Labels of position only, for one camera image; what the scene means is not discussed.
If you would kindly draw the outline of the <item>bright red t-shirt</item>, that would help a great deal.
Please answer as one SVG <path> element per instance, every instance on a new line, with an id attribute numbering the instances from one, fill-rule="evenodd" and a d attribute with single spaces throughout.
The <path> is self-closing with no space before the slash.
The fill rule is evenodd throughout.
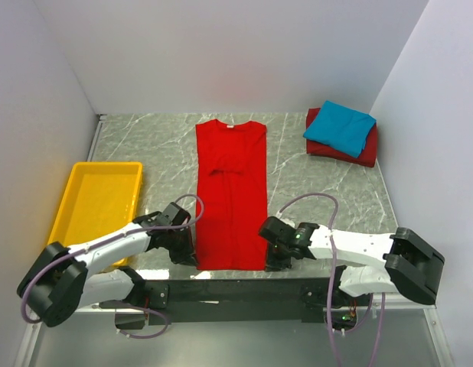
<path id="1" fill-rule="evenodd" d="M 217 119 L 196 125 L 196 256 L 202 271 L 262 271 L 267 244 L 259 237 L 268 216 L 266 127 Z"/>

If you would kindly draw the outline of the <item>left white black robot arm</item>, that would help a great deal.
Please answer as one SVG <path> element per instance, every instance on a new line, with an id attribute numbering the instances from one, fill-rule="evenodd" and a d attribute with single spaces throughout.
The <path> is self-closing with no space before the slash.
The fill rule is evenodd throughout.
<path id="1" fill-rule="evenodd" d="M 171 202 L 163 211 L 134 218 L 121 229 L 88 242 L 52 242 L 39 254 L 17 288 L 21 317 L 54 327 L 77 309 L 117 301 L 128 308 L 152 305 L 145 279 L 118 260 L 164 248 L 172 261 L 196 265 L 191 227 L 201 219 Z"/>

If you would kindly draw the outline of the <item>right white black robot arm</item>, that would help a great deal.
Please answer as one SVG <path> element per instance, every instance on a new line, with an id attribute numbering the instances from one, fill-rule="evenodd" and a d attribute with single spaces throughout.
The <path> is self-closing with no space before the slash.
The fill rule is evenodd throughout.
<path id="1" fill-rule="evenodd" d="M 436 303 L 445 257 L 413 230 L 367 234 L 302 222 L 293 228 L 270 216 L 259 236 L 272 259 L 337 259 L 351 265 L 335 272 L 328 298 L 337 305 L 364 294 L 395 293 L 427 306 Z"/>

